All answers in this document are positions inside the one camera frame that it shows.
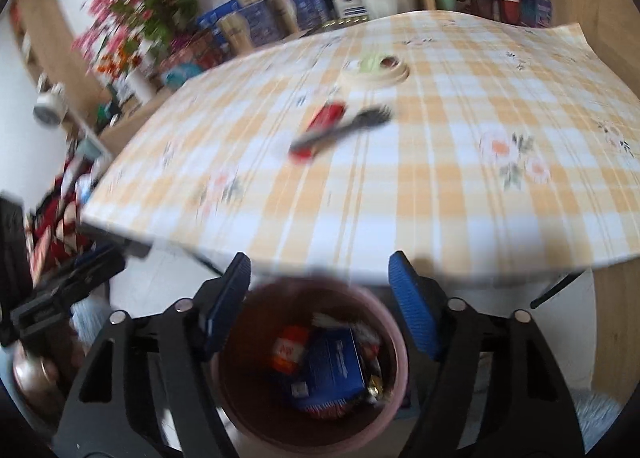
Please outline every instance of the paper cup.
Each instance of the paper cup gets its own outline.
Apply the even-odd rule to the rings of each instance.
[[[509,24],[520,22],[520,0],[498,0],[500,21]]]

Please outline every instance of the checkered tablecloth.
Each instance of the checkered tablecloth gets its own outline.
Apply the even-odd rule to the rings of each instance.
[[[349,60],[410,67],[354,91]],[[391,123],[295,165],[328,99]],[[454,276],[581,268],[640,253],[640,101],[580,27],[414,12],[252,54],[188,82],[148,121],[82,219],[273,270],[386,276],[389,255]]]

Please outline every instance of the tablecloth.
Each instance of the tablecloth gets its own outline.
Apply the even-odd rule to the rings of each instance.
[[[350,90],[365,54],[410,68]],[[392,121],[287,157],[327,101]],[[640,252],[640,101],[576,24],[528,29],[413,12],[297,40],[189,81],[133,138],[83,213],[107,230],[276,271],[453,276],[583,268]]]

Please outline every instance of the pink flower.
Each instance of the pink flower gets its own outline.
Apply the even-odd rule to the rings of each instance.
[[[518,161],[518,146],[505,131],[487,131],[480,139],[480,157],[486,164],[509,165]]]
[[[524,163],[524,172],[535,183],[547,183],[551,179],[551,171],[542,158],[530,156]]]
[[[107,52],[116,53],[123,43],[129,38],[130,30],[125,26],[119,27],[107,43]]]

